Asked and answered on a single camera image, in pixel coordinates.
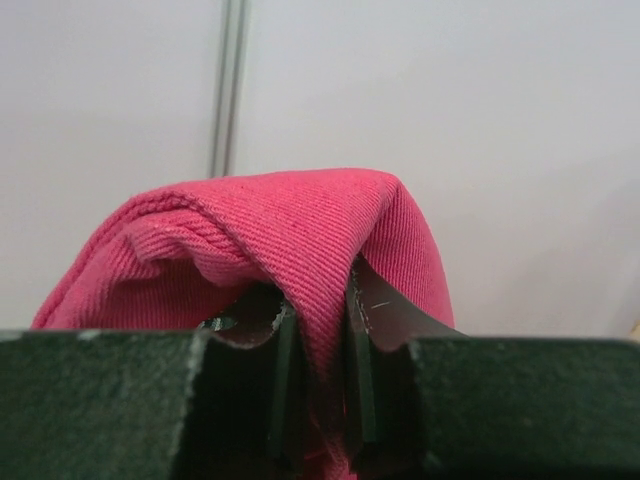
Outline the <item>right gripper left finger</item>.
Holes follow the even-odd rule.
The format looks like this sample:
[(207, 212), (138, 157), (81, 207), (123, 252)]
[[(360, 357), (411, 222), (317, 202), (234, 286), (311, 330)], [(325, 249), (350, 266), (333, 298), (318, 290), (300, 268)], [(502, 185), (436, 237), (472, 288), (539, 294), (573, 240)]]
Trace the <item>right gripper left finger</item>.
[(257, 284), (195, 330), (5, 330), (5, 479), (294, 479), (304, 358)]

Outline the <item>pink trousers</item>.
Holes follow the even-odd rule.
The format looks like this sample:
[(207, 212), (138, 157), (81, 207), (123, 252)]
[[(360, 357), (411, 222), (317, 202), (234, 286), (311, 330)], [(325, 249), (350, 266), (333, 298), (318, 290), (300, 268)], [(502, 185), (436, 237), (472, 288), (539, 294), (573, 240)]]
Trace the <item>pink trousers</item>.
[(340, 322), (358, 255), (453, 324), (438, 247), (405, 186), (381, 171), (329, 169), (185, 182), (129, 199), (92, 234), (33, 327), (194, 328), (249, 283), (273, 283), (300, 315), (311, 373), (304, 475), (346, 479)]

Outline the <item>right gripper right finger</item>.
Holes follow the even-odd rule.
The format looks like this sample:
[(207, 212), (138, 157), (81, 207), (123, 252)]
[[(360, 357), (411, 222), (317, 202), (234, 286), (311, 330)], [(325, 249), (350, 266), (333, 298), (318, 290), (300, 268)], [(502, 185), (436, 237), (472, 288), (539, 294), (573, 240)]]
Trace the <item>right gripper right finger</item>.
[(469, 337), (355, 261), (346, 445), (361, 479), (635, 479), (634, 341)]

